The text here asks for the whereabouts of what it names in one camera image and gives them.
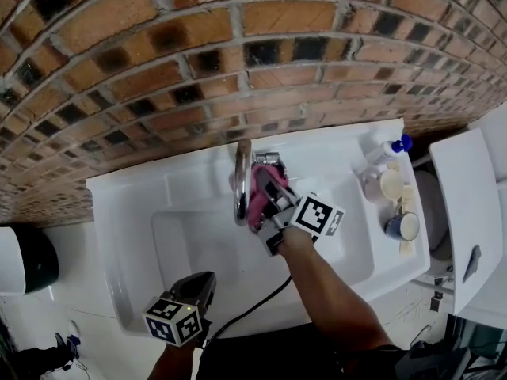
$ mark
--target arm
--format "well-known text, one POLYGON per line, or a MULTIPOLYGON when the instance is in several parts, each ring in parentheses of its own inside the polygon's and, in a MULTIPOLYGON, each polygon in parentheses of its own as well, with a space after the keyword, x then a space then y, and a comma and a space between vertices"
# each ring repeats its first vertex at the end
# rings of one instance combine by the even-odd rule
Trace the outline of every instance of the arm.
POLYGON ((391 344, 372 308, 315 251, 311 235, 287 228, 279 252, 311 320, 339 350, 371 350, 391 344))
POLYGON ((148 380, 190 380, 195 347, 193 341, 181 348, 167 345, 148 380))

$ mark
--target blue bottle cap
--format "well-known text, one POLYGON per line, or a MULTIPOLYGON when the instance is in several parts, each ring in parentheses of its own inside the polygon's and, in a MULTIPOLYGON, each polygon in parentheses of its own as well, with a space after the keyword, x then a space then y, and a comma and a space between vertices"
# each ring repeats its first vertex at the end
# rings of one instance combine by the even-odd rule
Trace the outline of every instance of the blue bottle cap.
POLYGON ((396 154, 399 154, 401 151, 408 152, 411 147, 412 138, 408 134, 403 134, 401 140, 394 141, 391 144, 391 148, 396 154))

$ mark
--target bottle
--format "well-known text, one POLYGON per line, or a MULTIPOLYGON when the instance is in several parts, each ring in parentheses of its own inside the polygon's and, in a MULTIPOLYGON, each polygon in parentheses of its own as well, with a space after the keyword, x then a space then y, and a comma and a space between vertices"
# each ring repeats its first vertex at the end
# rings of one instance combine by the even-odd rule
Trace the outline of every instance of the bottle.
POLYGON ((382 142, 366 155, 366 160, 371 165, 386 165, 403 156, 411 147, 412 138, 407 134, 403 134, 398 141, 382 142))

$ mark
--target white sink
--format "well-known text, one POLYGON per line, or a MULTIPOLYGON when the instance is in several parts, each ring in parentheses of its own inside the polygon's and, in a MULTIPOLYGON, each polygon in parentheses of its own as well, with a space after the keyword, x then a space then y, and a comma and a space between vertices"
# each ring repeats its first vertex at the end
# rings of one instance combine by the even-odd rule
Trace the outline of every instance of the white sink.
MULTIPOLYGON (((364 167, 362 146, 401 135, 402 121, 332 127, 253 141, 253 150, 277 151, 291 187, 346 210, 334 237, 316 249, 339 276, 371 300, 419 276, 429 267, 421 202, 421 232, 409 256, 383 234, 392 212, 363 196, 354 171, 364 167)), ((106 281, 122 329, 146 333, 140 312, 154 295, 178 279, 204 270, 217 275, 207 319, 211 332, 278 288, 287 278, 281 256, 269 256, 259 238, 234 223, 229 176, 235 145, 150 162, 88 180, 106 281)), ((406 183, 415 187, 408 157, 406 183)), ((308 317, 293 284, 224 336, 239 336, 301 325, 308 317)))

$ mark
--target white cube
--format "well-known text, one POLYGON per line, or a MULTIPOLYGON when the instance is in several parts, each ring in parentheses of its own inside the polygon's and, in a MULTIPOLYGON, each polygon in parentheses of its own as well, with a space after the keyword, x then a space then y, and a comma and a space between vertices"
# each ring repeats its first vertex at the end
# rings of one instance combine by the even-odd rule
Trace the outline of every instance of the white cube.
POLYGON ((202 332, 196 306, 153 297, 143 311, 143 320, 152 337, 182 346, 202 332))

